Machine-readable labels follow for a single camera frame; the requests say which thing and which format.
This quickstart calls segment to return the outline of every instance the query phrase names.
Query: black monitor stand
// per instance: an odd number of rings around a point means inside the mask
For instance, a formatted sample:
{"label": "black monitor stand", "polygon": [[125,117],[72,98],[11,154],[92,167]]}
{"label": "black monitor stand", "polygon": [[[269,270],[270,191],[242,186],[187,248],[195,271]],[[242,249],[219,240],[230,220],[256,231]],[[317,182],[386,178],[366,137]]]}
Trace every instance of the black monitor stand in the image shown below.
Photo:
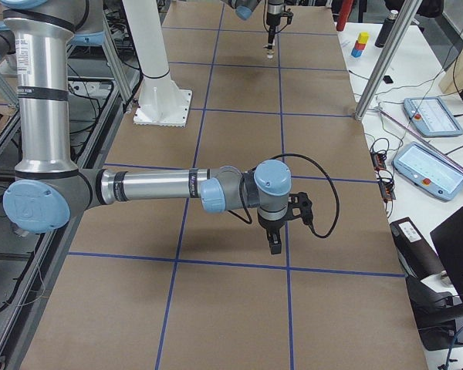
{"label": "black monitor stand", "polygon": [[[424,347],[428,351],[448,349],[463,326],[461,299],[448,292],[437,293],[413,276],[407,277],[407,288]],[[463,347],[463,331],[455,346]]]}

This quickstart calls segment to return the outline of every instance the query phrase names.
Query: colored block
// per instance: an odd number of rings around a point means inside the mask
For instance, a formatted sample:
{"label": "colored block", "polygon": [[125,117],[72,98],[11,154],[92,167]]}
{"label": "colored block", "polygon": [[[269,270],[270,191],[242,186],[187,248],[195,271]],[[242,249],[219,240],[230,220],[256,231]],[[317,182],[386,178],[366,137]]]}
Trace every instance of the colored block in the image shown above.
{"label": "colored block", "polygon": [[369,33],[368,32],[361,32],[358,34],[358,39],[357,39],[359,44],[367,44],[367,41],[369,41]]}
{"label": "colored block", "polygon": [[366,44],[360,44],[358,41],[355,41],[355,46],[353,47],[356,50],[364,50]]}
{"label": "colored block", "polygon": [[358,58],[361,55],[362,55],[362,50],[356,50],[355,48],[353,48],[353,50],[352,50],[352,56],[353,57]]}

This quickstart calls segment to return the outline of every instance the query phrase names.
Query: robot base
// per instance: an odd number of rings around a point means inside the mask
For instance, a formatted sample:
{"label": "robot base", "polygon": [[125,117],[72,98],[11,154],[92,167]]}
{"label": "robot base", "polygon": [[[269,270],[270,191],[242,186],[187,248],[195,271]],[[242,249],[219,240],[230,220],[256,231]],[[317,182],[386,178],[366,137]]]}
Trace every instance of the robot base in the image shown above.
{"label": "robot base", "polygon": [[139,108],[133,118],[137,125],[159,125],[184,127],[191,108],[192,91],[182,90],[171,81],[171,95],[158,93],[158,88],[153,87],[140,94]]}

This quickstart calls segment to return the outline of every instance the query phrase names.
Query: brown paper floor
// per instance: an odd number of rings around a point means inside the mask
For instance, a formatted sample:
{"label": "brown paper floor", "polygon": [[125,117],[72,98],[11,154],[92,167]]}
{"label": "brown paper floor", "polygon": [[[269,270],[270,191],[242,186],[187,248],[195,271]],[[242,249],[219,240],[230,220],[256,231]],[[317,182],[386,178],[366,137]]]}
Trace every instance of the brown paper floor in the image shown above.
{"label": "brown paper floor", "polygon": [[[320,240],[292,222],[271,256],[265,232],[199,200],[90,210],[22,369],[426,369],[330,12],[294,8],[273,60],[262,8],[173,2],[164,23],[172,78],[194,96],[185,128],[127,115],[114,170],[247,170],[277,153],[318,160],[340,193]],[[294,191],[320,233],[334,215],[322,174],[298,160]]]}

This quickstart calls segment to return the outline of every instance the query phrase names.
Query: yellow block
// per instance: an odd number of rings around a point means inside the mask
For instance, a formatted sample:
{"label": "yellow block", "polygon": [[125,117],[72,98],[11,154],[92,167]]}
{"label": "yellow block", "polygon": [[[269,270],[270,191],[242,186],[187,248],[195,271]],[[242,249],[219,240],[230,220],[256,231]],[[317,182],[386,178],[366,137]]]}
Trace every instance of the yellow block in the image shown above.
{"label": "yellow block", "polygon": [[367,41],[369,41],[369,32],[359,33],[357,41],[359,44],[367,44]]}

